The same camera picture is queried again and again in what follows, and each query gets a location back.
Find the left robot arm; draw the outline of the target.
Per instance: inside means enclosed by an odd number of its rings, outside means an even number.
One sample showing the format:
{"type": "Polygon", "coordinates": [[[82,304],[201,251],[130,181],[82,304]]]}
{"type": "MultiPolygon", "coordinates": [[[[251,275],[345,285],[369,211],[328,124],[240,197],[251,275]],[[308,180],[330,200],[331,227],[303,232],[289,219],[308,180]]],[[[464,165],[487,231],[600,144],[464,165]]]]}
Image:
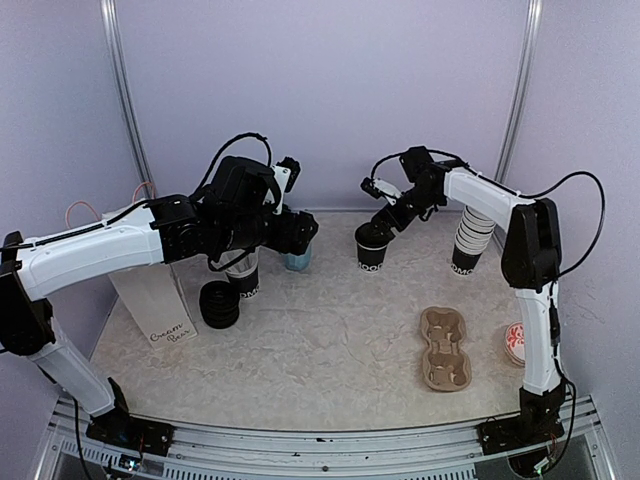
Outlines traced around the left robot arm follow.
{"type": "Polygon", "coordinates": [[[227,156],[189,196],[141,200],[114,216],[45,237],[6,235],[1,247],[1,344],[34,362],[121,445],[140,434],[119,386],[99,375],[54,318],[50,294],[133,267],[197,255],[217,262],[229,251],[265,247],[306,252],[318,231],[312,214],[284,203],[300,172],[227,156]]]}

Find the stack of black lids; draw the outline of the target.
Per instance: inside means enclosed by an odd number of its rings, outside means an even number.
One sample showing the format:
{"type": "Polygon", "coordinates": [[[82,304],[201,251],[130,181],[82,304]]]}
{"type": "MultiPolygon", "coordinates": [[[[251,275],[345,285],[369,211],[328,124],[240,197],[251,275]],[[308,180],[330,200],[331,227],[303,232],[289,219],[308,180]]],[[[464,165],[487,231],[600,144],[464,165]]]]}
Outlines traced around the stack of black lids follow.
{"type": "Polygon", "coordinates": [[[200,312],[205,324],[213,329],[227,329],[238,321],[239,302],[239,292],[229,282],[210,281],[200,289],[200,312]]]}

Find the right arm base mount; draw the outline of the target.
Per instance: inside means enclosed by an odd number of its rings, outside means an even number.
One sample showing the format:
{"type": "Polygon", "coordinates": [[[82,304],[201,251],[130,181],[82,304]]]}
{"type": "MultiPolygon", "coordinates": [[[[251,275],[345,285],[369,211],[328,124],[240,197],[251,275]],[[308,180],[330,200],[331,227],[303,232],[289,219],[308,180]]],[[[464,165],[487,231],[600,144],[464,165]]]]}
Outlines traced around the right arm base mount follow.
{"type": "Polygon", "coordinates": [[[515,416],[488,420],[477,427],[484,455],[493,455],[560,438],[565,434],[560,408],[565,402],[566,384],[542,395],[524,387],[519,389],[519,413],[515,416]]]}

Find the left aluminium post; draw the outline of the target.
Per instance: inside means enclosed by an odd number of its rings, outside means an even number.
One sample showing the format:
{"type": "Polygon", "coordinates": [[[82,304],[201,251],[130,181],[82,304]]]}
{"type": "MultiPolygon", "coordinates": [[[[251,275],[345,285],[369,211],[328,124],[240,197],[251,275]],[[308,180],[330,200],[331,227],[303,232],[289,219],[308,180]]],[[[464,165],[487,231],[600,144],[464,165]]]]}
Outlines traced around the left aluminium post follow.
{"type": "Polygon", "coordinates": [[[140,180],[140,188],[134,191],[134,198],[137,198],[141,192],[144,192],[147,198],[155,198],[157,196],[156,184],[145,152],[129,86],[116,2],[114,0],[101,0],[100,10],[115,79],[116,92],[133,155],[135,169],[140,180]]]}

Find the black plastic cup lid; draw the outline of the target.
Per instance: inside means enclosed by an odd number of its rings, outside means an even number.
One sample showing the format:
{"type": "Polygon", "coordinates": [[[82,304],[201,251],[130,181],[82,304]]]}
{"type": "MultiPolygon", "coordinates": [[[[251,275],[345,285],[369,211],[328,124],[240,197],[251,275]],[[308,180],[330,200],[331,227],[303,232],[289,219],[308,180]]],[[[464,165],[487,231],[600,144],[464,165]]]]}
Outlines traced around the black plastic cup lid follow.
{"type": "Polygon", "coordinates": [[[354,234],[358,245],[367,249],[380,249],[386,247],[395,235],[390,231],[372,222],[366,222],[359,226],[354,234]]]}

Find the light blue ceramic mug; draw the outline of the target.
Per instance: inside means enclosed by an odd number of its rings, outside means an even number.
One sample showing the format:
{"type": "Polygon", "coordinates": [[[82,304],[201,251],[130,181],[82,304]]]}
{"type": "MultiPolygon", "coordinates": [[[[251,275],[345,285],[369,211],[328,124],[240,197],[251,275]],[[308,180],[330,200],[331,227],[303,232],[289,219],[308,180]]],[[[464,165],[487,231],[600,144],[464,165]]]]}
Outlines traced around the light blue ceramic mug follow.
{"type": "Polygon", "coordinates": [[[291,253],[281,255],[284,266],[287,270],[300,272],[307,269],[311,263],[312,245],[307,246],[306,251],[301,255],[291,253]]]}

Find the right aluminium post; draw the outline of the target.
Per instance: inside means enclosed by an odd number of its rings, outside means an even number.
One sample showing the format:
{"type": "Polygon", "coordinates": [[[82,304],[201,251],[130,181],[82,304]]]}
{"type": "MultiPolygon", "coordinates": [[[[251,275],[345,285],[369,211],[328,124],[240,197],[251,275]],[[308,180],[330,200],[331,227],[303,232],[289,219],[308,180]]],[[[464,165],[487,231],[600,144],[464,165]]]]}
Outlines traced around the right aluminium post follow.
{"type": "Polygon", "coordinates": [[[534,64],[539,29],[542,20],[543,0],[530,0],[520,49],[520,59],[511,106],[507,118],[494,180],[504,183],[513,160],[518,132],[525,111],[529,81],[534,64]]]}

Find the black paper coffee cup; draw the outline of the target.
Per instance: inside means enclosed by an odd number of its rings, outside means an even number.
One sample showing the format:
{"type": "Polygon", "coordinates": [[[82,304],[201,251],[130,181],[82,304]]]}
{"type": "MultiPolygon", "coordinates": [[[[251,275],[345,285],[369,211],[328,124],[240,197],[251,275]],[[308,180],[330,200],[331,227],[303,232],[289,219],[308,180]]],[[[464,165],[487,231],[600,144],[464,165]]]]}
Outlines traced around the black paper coffee cup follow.
{"type": "Polygon", "coordinates": [[[366,246],[356,244],[358,268],[365,273],[377,273],[381,270],[388,245],[366,246]]]}

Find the black cup holding straws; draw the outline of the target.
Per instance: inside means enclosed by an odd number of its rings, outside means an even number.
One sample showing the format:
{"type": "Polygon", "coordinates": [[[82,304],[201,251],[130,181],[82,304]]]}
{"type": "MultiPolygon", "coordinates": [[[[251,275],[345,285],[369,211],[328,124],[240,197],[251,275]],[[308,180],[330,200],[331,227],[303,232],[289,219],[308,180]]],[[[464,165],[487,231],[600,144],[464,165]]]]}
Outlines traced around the black cup holding straws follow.
{"type": "Polygon", "coordinates": [[[258,294],[260,288],[258,266],[241,272],[227,270],[225,275],[237,289],[242,301],[250,301],[258,294]]]}

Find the aluminium post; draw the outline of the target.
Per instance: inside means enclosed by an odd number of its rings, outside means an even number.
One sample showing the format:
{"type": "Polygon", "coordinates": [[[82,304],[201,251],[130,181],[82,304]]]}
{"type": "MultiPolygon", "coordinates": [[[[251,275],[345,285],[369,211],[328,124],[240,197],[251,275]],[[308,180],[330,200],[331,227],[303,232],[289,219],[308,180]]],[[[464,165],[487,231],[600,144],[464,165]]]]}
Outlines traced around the aluminium post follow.
{"type": "Polygon", "coordinates": [[[530,0],[520,49],[520,59],[511,106],[507,118],[494,180],[504,183],[513,160],[518,132],[525,111],[529,81],[534,64],[539,29],[542,20],[543,0],[530,0]]]}
{"type": "Polygon", "coordinates": [[[140,188],[134,191],[134,198],[137,198],[141,192],[144,192],[147,198],[155,198],[157,196],[156,184],[145,152],[129,86],[116,2],[114,0],[101,0],[100,10],[115,79],[116,92],[133,155],[135,169],[140,180],[140,188]]]}

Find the white paper bag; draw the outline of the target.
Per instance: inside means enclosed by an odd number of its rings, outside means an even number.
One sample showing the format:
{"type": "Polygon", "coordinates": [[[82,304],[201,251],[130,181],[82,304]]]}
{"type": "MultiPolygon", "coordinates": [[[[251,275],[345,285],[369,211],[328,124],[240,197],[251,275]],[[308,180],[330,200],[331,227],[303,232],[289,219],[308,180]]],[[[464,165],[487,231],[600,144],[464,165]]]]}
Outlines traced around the white paper bag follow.
{"type": "Polygon", "coordinates": [[[171,265],[124,269],[108,277],[154,350],[177,346],[198,335],[184,290],[171,265]]]}

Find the brown cardboard cup carrier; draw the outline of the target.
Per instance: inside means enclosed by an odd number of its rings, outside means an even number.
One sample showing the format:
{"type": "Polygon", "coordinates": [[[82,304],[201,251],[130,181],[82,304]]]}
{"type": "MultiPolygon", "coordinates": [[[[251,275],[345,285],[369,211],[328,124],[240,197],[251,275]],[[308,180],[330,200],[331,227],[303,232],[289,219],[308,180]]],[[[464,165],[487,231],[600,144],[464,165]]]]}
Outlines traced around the brown cardboard cup carrier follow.
{"type": "Polygon", "coordinates": [[[449,307],[428,307],[420,316],[420,332],[426,345],[422,355],[425,384],[437,392],[465,389],[472,371],[469,356],[461,348],[467,336],[462,314],[449,307]]]}

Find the bundle of white wrapped straws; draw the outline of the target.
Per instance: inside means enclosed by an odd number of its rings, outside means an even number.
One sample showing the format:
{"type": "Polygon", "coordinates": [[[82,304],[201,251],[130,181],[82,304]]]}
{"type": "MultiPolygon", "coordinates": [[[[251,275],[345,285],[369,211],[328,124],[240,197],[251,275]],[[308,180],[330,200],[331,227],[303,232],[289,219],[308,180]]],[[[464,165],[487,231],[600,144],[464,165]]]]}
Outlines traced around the bundle of white wrapped straws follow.
{"type": "Polygon", "coordinates": [[[246,272],[252,272],[258,262],[256,250],[247,252],[245,250],[232,250],[224,252],[219,261],[224,272],[234,276],[242,276],[246,272]]]}

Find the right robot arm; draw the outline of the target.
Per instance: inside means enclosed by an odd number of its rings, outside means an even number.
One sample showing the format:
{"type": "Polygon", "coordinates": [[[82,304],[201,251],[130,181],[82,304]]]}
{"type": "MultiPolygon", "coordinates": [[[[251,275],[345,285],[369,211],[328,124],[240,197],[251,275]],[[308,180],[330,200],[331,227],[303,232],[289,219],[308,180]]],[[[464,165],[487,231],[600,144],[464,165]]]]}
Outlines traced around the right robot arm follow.
{"type": "Polygon", "coordinates": [[[394,154],[411,184],[406,191],[374,174],[362,180],[364,192],[386,201],[370,221],[374,237],[388,245],[414,219],[428,220],[450,200],[464,206],[463,227],[484,229],[476,236],[458,233],[455,247],[462,254],[481,253],[495,227],[505,232],[501,270],[515,291],[525,340],[520,414],[511,423],[511,433],[518,442],[531,444],[557,423],[567,386],[560,372],[556,308],[562,259],[556,205],[548,198],[532,199],[512,191],[454,154],[441,152],[438,160],[434,154],[424,146],[394,154]]]}

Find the red patterned white bowl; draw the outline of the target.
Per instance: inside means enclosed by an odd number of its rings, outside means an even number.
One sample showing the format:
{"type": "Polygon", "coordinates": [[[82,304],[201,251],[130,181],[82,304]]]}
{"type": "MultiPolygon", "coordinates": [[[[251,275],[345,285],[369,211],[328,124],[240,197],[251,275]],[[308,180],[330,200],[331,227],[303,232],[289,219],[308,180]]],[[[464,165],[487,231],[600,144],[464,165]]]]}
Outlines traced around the red patterned white bowl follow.
{"type": "Polygon", "coordinates": [[[525,339],[522,322],[514,322],[506,327],[504,351],[513,364],[522,368],[525,367],[525,339]]]}

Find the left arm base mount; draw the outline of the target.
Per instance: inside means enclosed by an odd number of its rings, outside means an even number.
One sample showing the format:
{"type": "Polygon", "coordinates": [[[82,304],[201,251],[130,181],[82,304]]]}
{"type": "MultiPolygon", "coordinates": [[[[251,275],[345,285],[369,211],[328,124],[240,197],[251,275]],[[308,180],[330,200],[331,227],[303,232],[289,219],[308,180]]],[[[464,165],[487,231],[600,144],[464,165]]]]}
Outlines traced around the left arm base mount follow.
{"type": "Polygon", "coordinates": [[[139,454],[150,453],[166,457],[172,444],[175,427],[169,423],[132,416],[122,389],[111,377],[108,382],[114,393],[113,408],[91,416],[86,430],[88,438],[139,454]]]}

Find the stack of paper cups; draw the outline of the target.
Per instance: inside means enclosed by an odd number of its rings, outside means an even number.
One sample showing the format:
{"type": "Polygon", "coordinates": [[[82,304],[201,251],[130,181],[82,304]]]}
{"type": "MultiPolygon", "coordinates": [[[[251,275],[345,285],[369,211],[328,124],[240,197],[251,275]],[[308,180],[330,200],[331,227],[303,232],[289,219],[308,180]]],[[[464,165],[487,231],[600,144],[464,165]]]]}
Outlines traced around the stack of paper cups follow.
{"type": "Polygon", "coordinates": [[[455,232],[451,257],[452,270],[470,275],[493,236],[496,223],[478,211],[465,206],[455,232]]]}

